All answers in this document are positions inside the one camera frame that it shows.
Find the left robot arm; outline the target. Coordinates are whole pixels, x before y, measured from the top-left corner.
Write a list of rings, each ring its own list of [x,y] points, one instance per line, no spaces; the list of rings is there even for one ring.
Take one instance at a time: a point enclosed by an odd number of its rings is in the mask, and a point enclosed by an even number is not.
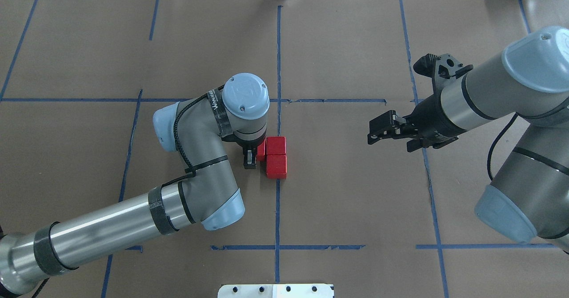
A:
[[[256,168],[269,105],[265,81],[238,73],[201,97],[156,111],[155,134],[164,150],[179,153],[184,175],[31,234],[3,235],[1,296],[28,294],[47,278],[195,223],[213,231],[241,219],[244,201],[223,143],[238,144],[244,168]]]

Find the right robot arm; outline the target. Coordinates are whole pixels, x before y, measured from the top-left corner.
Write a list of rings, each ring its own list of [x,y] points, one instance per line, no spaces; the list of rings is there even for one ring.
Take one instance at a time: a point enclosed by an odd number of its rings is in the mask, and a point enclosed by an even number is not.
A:
[[[433,93],[410,114],[369,121],[367,143],[405,139],[407,152],[440,149],[505,116],[486,157],[489,183],[475,215],[510,241],[541,239],[568,253],[568,29],[547,26],[484,63],[428,53],[413,71]]]

